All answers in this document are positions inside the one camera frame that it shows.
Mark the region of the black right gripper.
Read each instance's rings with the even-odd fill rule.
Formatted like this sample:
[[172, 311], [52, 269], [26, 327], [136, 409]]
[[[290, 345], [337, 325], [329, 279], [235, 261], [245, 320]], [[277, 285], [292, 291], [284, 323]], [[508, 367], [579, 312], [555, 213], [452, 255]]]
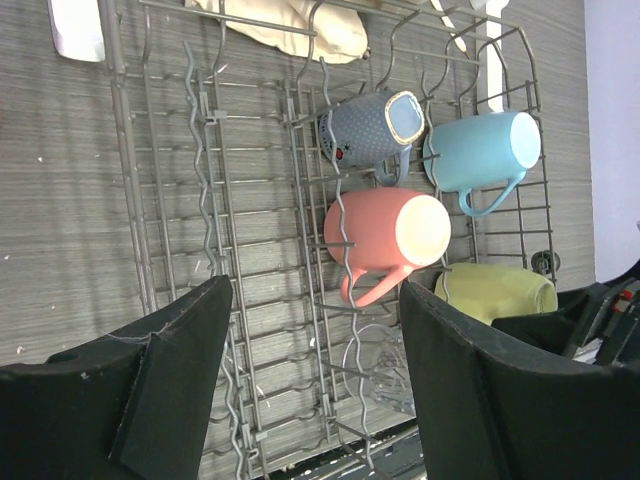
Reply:
[[[429, 478], [638, 477], [637, 279], [493, 328], [413, 282], [399, 311]], [[595, 340], [597, 365], [568, 359]]]

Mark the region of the yellow-green mug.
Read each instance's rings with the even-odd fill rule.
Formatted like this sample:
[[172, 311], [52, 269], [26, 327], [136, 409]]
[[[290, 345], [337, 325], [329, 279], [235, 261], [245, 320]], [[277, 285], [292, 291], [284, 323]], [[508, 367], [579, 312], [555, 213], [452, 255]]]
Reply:
[[496, 318], [548, 313], [558, 308], [551, 280], [507, 265], [451, 264], [449, 271], [437, 278], [435, 294], [487, 325]]

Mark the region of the pink mug with handle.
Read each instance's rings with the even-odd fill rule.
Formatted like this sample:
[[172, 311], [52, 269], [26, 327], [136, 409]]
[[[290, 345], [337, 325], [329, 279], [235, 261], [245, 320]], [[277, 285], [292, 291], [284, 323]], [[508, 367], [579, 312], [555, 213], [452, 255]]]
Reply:
[[451, 221], [435, 197], [399, 187], [343, 193], [324, 220], [324, 242], [345, 268], [341, 298], [366, 307], [442, 258]]

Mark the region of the light blue mug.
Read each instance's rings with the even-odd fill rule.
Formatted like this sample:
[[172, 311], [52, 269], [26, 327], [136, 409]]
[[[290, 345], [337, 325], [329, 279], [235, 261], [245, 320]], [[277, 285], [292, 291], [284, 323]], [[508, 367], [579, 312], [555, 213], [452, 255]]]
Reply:
[[[441, 124], [423, 145], [423, 166], [431, 183], [445, 193], [457, 193], [468, 216], [492, 213], [539, 160], [541, 135], [526, 112], [492, 112]], [[486, 208], [469, 204], [474, 189], [499, 182], [506, 186]]]

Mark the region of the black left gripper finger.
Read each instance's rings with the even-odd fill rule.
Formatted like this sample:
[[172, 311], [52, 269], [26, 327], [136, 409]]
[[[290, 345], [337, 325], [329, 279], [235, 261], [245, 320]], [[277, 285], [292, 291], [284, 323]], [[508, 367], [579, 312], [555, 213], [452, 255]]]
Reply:
[[194, 479], [233, 290], [215, 276], [41, 364], [1, 369], [5, 479]]

